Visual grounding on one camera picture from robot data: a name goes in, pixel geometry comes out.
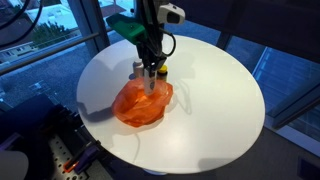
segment tree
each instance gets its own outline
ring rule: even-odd
[[[32,34],[33,46],[44,48],[69,38],[70,31],[64,26],[50,21],[34,28]]]

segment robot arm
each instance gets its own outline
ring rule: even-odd
[[[135,0],[134,18],[115,14],[107,23],[120,35],[136,45],[144,65],[145,93],[151,94],[155,86],[156,71],[175,49],[174,36],[164,30],[165,23],[181,24],[184,11],[169,3],[169,0]],[[163,34],[173,38],[174,47],[169,54],[162,52]]]

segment black cable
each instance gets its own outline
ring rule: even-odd
[[[150,32],[149,22],[148,22],[148,19],[147,19],[147,13],[146,13],[146,11],[145,11],[145,6],[146,6],[146,4],[145,4],[144,0],[141,0],[141,1],[140,1],[141,19],[142,19],[142,22],[143,22],[143,24],[144,24],[145,29],[147,30],[148,36],[150,36],[152,33]],[[153,45],[152,42],[150,42],[151,39],[153,39],[153,38],[148,37],[147,41],[145,41],[145,42],[142,41],[142,42],[144,43],[144,45],[145,45],[146,47],[148,47],[148,49],[149,49],[153,54],[157,54],[157,49],[155,49],[155,47],[152,46],[152,45]]]
[[[176,38],[174,37],[174,35],[173,35],[171,32],[168,32],[168,31],[166,31],[166,30],[164,30],[164,29],[162,29],[162,28],[159,28],[159,29],[160,29],[160,31],[163,32],[164,34],[169,35],[169,36],[172,38],[172,40],[173,40],[173,48],[172,48],[171,52],[170,52],[169,54],[166,54],[166,53],[162,52],[162,54],[163,54],[165,57],[169,57],[169,56],[171,56],[171,55],[174,53],[174,51],[176,50]]]
[[[24,13],[24,11],[27,9],[28,5],[30,3],[30,0],[26,0],[26,2],[24,2],[23,7],[20,9],[20,11],[18,13],[16,13],[14,15],[13,18],[11,18],[9,21],[7,21],[6,23],[0,25],[0,30],[9,26],[10,24],[12,24],[14,21],[16,21],[18,19],[18,17],[21,16],[22,13]]]
[[[43,0],[40,0],[40,7],[39,7],[39,10],[38,10],[37,17],[34,20],[34,22],[32,23],[32,25],[30,26],[30,28],[22,36],[20,36],[19,38],[15,39],[15,40],[13,40],[11,42],[5,43],[5,44],[0,44],[0,48],[6,47],[6,46],[9,46],[11,44],[14,44],[16,42],[21,41],[23,38],[25,38],[33,30],[33,28],[37,25],[38,20],[40,18],[40,15],[41,15],[41,12],[42,12],[42,5],[43,5]]]
[[[153,3],[153,0],[148,0],[148,5],[149,5],[149,10],[150,10],[150,15],[151,15],[151,20],[152,20],[152,30],[153,30],[153,36],[154,40],[151,42],[153,46],[156,49],[156,56],[160,56],[162,53],[162,44],[161,44],[161,39],[160,39],[160,31],[159,31],[159,23],[157,19],[157,13],[155,9],[155,5]]]

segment orange plastic bag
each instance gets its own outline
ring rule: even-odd
[[[112,112],[133,127],[151,124],[163,117],[172,94],[172,85],[165,81],[157,80],[153,94],[146,96],[143,78],[130,80],[116,96]]]

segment white round table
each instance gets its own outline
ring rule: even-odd
[[[91,135],[130,164],[175,174],[212,170],[254,144],[264,122],[263,96],[235,58],[197,39],[175,37],[176,51],[165,63],[174,95],[164,118],[134,128],[111,112],[138,58],[126,40],[101,51],[84,69],[77,89],[79,113]],[[171,50],[171,38],[164,37],[163,47]]]

